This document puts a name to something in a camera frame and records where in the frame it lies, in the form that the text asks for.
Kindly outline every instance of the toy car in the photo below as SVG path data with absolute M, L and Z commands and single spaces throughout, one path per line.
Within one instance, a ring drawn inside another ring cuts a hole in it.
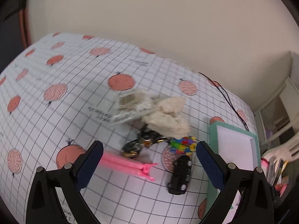
M 171 181 L 167 184 L 168 192 L 174 195 L 185 194 L 191 177 L 192 161 L 187 155 L 183 155 L 173 165 Z

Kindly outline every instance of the table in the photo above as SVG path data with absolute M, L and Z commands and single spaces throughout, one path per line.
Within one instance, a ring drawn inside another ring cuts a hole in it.
M 139 121 L 110 127 L 89 111 L 94 107 L 109 113 L 122 92 L 118 90 L 130 88 L 144 89 L 152 96 L 184 97 L 186 104 L 180 115 L 188 120 L 190 135 L 197 140 L 209 142 L 208 126 L 213 116 L 243 128 L 216 87 L 170 59 L 120 41 L 49 34 L 17 56 L 0 75 L 0 195 L 20 223 L 25 222 L 35 169 L 57 169 L 57 153 L 68 142 L 87 149 L 94 140 L 100 140 L 105 150 L 117 152 L 136 138 L 142 126 Z M 256 134 L 250 107 L 228 93 Z M 158 163 L 151 171 L 154 182 L 97 168 L 81 194 L 102 224 L 200 221 L 208 177 L 193 154 L 186 194 L 169 194 L 168 150 L 163 142 L 141 152 L 144 162 Z M 57 192 L 73 222 L 63 193 L 59 189 Z

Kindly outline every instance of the orange circle print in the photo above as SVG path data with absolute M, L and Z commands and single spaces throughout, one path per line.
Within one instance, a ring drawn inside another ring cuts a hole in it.
M 161 160 L 164 168 L 169 171 L 173 172 L 174 166 L 173 163 L 181 156 L 180 154 L 173 153 L 170 151 L 171 146 L 167 146 L 164 148 L 162 155 L 161 155 Z
M 199 207 L 198 207 L 198 217 L 200 218 L 200 219 L 203 219 L 204 218 L 204 211 L 205 211 L 205 206 L 206 206 L 206 204 L 207 204 L 207 199 L 204 199 L 202 202 L 201 202 L 201 204 L 199 205 Z
M 216 87 L 220 87 L 219 83 L 216 82 L 216 81 L 210 81 L 210 80 L 209 80 L 209 83 L 210 83 L 212 86 L 215 86 L 215 85 L 216 85 Z
M 57 44 L 53 45 L 53 46 L 51 47 L 51 49 L 59 48 L 59 47 L 61 47 L 61 46 L 63 46 L 63 45 L 64 45 L 64 42 L 63 42 L 63 41 L 59 41 Z
M 76 159 L 86 151 L 77 145 L 69 145 L 62 148 L 56 156 L 56 165 L 61 169 L 66 163 L 74 163 Z
M 246 115 L 244 114 L 244 112 L 242 110 L 237 110 L 237 113 L 245 121 L 245 123 L 247 123 L 247 118 L 246 118 Z
M 7 165 L 13 173 L 19 173 L 22 168 L 22 157 L 18 150 L 10 150 L 7 154 Z
M 27 57 L 27 56 L 33 54 L 33 52 L 35 52 L 35 49 L 32 49 L 31 51 L 27 52 L 27 53 L 25 54 L 25 57 Z
M 0 85 L 2 85 L 2 84 L 5 82 L 5 80 L 6 80 L 6 76 L 4 76 L 4 77 L 1 79 L 1 81 L 0 81 Z
M 82 39 L 86 39 L 86 40 L 90 40 L 94 38 L 94 36 L 91 36 L 91 35 L 84 35 Z
M 192 96 L 196 93 L 197 91 L 197 88 L 196 86 L 194 85 L 194 83 L 188 81 L 188 80 L 182 80 L 180 81 L 180 83 L 178 84 L 180 90 L 186 94 L 186 95 L 189 95 L 189 96 Z
M 11 112 L 13 112 L 20 104 L 20 101 L 21 101 L 21 97 L 20 96 L 14 96 L 8 106 L 7 106 L 7 110 L 8 112 L 11 114 Z
M 57 33 L 53 34 L 52 37 L 55 37 L 55 36 L 57 36 L 59 34 L 60 34 L 60 32 L 57 32 Z
M 142 52 L 147 53 L 147 54 L 150 54 L 150 55 L 155 54 L 155 52 L 150 51 L 150 50 L 148 50 L 148 49 L 144 49 L 144 48 L 142 48 L 142 47 L 140 47 L 140 50 L 141 50 Z
M 210 125 L 213 124 L 215 121 L 221 121 L 224 122 L 224 120 L 218 116 L 215 116 L 213 118 L 210 119 Z
M 22 72 L 20 72 L 18 74 L 17 78 L 16 78 L 16 81 L 21 80 L 22 78 L 24 78 L 24 76 L 27 75 L 28 71 L 29 71 L 28 69 L 24 69 Z
M 46 65 L 52 66 L 53 64 L 60 62 L 62 59 L 63 59 L 63 55 L 53 56 L 47 61 Z
M 66 93 L 67 87 L 65 84 L 55 84 L 47 88 L 44 92 L 44 99 L 52 102 L 57 101 Z
M 134 87 L 134 79 L 127 74 L 117 74 L 109 78 L 108 86 L 115 91 L 125 91 Z
M 94 56 L 99 56 L 99 55 L 105 55 L 107 53 L 109 53 L 110 50 L 107 49 L 107 48 L 102 48 L 102 47 L 96 47 L 96 48 L 93 48 L 91 51 L 90 51 L 90 54 L 91 55 L 94 55 Z

